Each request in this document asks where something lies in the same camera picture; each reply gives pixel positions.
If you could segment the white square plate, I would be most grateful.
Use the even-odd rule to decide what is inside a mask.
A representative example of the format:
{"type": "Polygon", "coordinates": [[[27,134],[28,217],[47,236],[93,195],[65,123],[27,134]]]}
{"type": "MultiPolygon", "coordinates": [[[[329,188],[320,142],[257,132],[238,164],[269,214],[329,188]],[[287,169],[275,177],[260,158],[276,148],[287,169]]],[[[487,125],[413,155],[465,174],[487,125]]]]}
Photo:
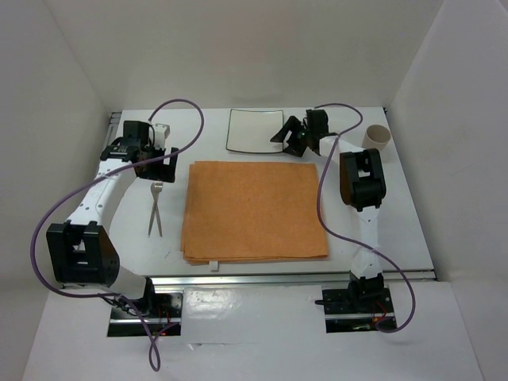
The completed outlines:
{"type": "Polygon", "coordinates": [[[283,143],[271,138],[283,127],[282,110],[239,110],[229,112],[226,149],[246,154],[277,154],[283,152],[283,143]]]}

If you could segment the orange cloth placemat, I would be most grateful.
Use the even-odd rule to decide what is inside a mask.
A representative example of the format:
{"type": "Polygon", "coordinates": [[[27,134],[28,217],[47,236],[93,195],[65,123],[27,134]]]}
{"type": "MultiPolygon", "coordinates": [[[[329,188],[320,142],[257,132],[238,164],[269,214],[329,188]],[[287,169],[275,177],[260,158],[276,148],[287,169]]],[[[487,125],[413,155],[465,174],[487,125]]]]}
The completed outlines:
{"type": "Polygon", "coordinates": [[[190,165],[181,250],[193,264],[326,258],[314,164],[190,165]]]}

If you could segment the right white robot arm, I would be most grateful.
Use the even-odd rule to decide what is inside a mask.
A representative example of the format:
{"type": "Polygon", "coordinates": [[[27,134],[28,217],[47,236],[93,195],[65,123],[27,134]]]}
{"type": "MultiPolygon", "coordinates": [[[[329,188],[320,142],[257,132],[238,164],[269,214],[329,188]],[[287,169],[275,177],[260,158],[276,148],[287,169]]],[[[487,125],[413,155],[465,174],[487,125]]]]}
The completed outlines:
{"type": "Polygon", "coordinates": [[[306,150],[325,159],[317,193],[317,215],[324,230],[331,236],[357,246],[349,270],[346,301],[355,311],[366,310],[381,295],[384,288],[383,270],[379,261],[378,216],[387,194],[380,153],[375,148],[361,148],[348,143],[344,135],[360,127],[363,114],[355,107],[340,103],[339,107],[353,111],[359,121],[334,132],[329,129],[329,117],[323,106],[306,111],[303,120],[295,116],[271,138],[272,143],[284,143],[283,151],[301,157],[306,150]],[[341,201],[352,212],[360,230],[360,239],[335,233],[324,220],[321,193],[329,170],[338,170],[338,192],[341,201]]]}

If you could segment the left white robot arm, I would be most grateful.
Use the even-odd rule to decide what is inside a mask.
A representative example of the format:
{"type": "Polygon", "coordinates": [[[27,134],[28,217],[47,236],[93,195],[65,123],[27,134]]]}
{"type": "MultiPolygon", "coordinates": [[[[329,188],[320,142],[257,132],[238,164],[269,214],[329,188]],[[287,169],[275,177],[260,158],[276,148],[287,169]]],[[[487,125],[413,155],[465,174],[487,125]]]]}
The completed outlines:
{"type": "Polygon", "coordinates": [[[96,175],[99,182],[64,223],[51,224],[46,232],[57,282],[123,294],[140,317],[155,312],[158,299],[152,281],[121,266],[109,231],[135,179],[174,182],[177,159],[168,164],[163,160],[169,134],[169,125],[125,121],[122,136],[104,148],[96,175]]]}

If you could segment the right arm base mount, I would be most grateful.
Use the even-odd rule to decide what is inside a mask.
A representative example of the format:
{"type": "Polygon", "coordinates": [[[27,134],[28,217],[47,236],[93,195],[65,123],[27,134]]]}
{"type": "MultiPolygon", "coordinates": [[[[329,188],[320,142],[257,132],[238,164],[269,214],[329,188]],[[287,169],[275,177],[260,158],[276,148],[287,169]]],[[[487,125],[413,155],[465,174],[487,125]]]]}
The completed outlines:
{"type": "Polygon", "coordinates": [[[398,327],[391,293],[387,287],[375,295],[361,298],[352,287],[324,289],[314,302],[323,309],[327,333],[358,333],[398,327]]]}

